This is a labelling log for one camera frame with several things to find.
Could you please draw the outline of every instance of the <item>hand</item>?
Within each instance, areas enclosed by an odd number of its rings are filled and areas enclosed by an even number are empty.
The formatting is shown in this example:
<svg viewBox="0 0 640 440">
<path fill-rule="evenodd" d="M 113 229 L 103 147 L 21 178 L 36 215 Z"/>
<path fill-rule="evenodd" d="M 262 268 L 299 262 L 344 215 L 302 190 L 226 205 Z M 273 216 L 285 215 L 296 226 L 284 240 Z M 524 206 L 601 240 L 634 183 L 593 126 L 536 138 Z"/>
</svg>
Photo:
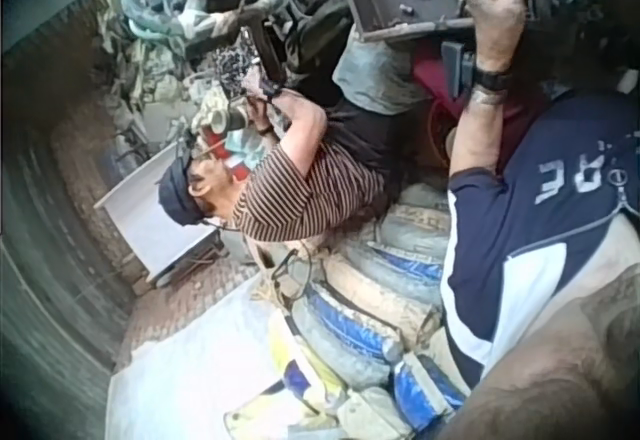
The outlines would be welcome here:
<svg viewBox="0 0 640 440">
<path fill-rule="evenodd" d="M 267 103 L 256 97 L 247 97 L 247 115 L 258 130 L 265 130 L 271 126 L 267 116 Z"/>
<path fill-rule="evenodd" d="M 257 97 L 259 99 L 266 99 L 264 92 L 260 88 L 260 79 L 262 78 L 262 69 L 259 65 L 254 65 L 249 68 L 249 71 L 242 80 L 242 86 L 250 96 Z"/>
<path fill-rule="evenodd" d="M 466 1 L 475 21 L 478 67 L 506 71 L 524 30 L 526 0 Z"/>
</svg>

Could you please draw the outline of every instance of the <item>sack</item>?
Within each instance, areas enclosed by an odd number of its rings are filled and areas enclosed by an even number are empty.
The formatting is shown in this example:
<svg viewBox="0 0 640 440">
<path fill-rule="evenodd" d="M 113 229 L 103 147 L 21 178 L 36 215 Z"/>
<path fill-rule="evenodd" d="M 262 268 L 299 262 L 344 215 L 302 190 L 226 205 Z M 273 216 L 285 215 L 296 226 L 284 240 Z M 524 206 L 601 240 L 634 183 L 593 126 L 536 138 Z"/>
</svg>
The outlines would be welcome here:
<svg viewBox="0 0 640 440">
<path fill-rule="evenodd" d="M 444 258 L 449 243 L 450 221 L 444 212 L 396 205 L 378 225 L 377 239 L 390 247 Z"/>
<path fill-rule="evenodd" d="M 351 388 L 364 389 L 387 383 L 391 375 L 389 365 L 343 345 L 311 312 L 305 297 L 294 302 L 291 316 L 311 349 Z"/>
<path fill-rule="evenodd" d="M 419 336 L 430 337 L 439 327 L 440 314 L 435 308 L 378 284 L 342 255 L 332 255 L 324 267 L 329 285 L 368 314 L 398 328 L 407 349 L 415 347 Z"/>
<path fill-rule="evenodd" d="M 308 285 L 305 296 L 311 311 L 342 343 L 361 355 L 395 364 L 403 345 L 397 329 L 358 311 L 345 298 L 339 298 L 330 286 Z"/>
<path fill-rule="evenodd" d="M 387 247 L 377 242 L 368 242 L 367 245 L 395 268 L 409 275 L 432 280 L 438 284 L 442 279 L 444 258 L 427 257 L 419 253 Z"/>
<path fill-rule="evenodd" d="M 409 207 L 432 208 L 441 212 L 449 211 L 447 194 L 426 183 L 416 183 L 405 188 L 400 194 L 398 204 Z"/>
<path fill-rule="evenodd" d="M 411 435 L 391 395 L 380 387 L 349 392 L 338 419 L 349 437 L 358 440 L 402 440 Z"/>
<path fill-rule="evenodd" d="M 374 249 L 359 242 L 344 242 L 340 251 L 356 270 L 376 283 L 403 297 L 441 307 L 440 279 L 416 276 L 394 267 Z"/>
<path fill-rule="evenodd" d="M 406 354 L 393 372 L 398 409 L 417 431 L 446 419 L 464 403 L 440 368 L 427 356 Z"/>
<path fill-rule="evenodd" d="M 234 440 L 288 438 L 292 426 L 308 429 L 335 428 L 336 419 L 317 414 L 295 398 L 282 380 L 223 417 L 227 433 Z"/>
<path fill-rule="evenodd" d="M 315 410 L 335 415 L 346 400 L 342 381 L 311 351 L 289 314 L 269 319 L 269 348 L 285 386 Z"/>
</svg>

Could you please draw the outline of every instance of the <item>black watch strap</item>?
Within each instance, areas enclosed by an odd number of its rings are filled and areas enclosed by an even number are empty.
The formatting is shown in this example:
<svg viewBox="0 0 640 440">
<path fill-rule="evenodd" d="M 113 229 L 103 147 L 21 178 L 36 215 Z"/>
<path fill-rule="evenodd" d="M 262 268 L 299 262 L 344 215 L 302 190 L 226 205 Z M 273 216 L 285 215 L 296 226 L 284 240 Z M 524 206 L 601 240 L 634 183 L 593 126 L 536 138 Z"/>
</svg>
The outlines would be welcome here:
<svg viewBox="0 0 640 440">
<path fill-rule="evenodd" d="M 473 82 L 490 92 L 503 92 L 509 88 L 511 74 L 487 72 L 476 65 L 473 69 Z"/>
<path fill-rule="evenodd" d="M 265 97 L 267 97 L 267 103 L 272 103 L 273 99 L 282 92 L 282 85 L 273 83 L 263 77 L 260 79 L 260 89 L 263 91 Z"/>
</svg>

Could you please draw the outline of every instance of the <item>black cap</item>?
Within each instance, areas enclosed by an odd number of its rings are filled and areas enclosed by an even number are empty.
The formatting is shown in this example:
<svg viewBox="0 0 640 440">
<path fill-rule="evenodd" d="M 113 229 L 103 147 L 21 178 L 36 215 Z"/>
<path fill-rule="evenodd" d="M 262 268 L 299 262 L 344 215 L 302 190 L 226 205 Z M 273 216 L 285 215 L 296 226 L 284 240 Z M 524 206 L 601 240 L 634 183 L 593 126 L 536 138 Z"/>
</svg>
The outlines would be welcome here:
<svg viewBox="0 0 640 440">
<path fill-rule="evenodd" d="M 171 220 L 183 227 L 197 225 L 204 220 L 202 210 L 189 194 L 187 170 L 190 164 L 188 151 L 178 156 L 162 175 L 158 187 L 160 205 Z"/>
</svg>

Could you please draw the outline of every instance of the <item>brown striped shirt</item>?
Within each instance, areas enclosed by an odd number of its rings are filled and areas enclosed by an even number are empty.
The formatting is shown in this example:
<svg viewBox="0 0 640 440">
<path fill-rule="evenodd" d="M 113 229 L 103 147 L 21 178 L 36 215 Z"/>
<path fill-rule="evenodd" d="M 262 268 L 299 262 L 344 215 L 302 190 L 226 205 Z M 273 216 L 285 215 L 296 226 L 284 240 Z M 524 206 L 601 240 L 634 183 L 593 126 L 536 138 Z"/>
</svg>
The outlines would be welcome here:
<svg viewBox="0 0 640 440">
<path fill-rule="evenodd" d="M 233 218 L 260 242 L 299 240 L 340 225 L 382 193 L 382 175 L 356 162 L 335 143 L 321 143 L 303 177 L 276 145 L 254 170 Z"/>
</svg>

